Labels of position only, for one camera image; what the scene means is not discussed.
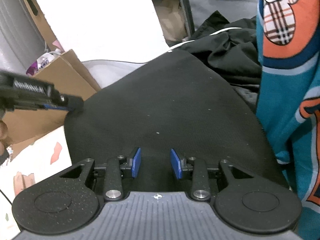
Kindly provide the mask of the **person's left hand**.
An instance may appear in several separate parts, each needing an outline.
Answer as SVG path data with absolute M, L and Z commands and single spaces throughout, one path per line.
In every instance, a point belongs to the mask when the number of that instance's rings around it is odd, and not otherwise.
M 2 165 L 9 157 L 7 151 L 6 139 L 8 136 L 7 125 L 1 120 L 0 122 L 0 165 Z

